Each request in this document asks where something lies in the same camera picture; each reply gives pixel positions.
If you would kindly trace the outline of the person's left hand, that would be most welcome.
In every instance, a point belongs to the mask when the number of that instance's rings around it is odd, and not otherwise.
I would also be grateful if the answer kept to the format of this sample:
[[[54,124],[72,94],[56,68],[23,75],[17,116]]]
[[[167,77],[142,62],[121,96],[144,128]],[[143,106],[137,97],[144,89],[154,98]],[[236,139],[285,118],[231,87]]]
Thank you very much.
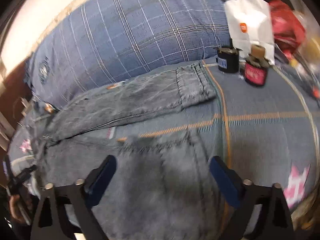
[[[25,218],[23,217],[20,208],[18,207],[18,203],[20,201],[19,195],[12,195],[10,196],[9,200],[9,208],[10,208],[10,213],[13,219],[18,221],[21,224],[26,224]],[[26,205],[30,213],[32,213],[33,210],[33,204],[32,204],[32,199],[29,193],[26,194]]]

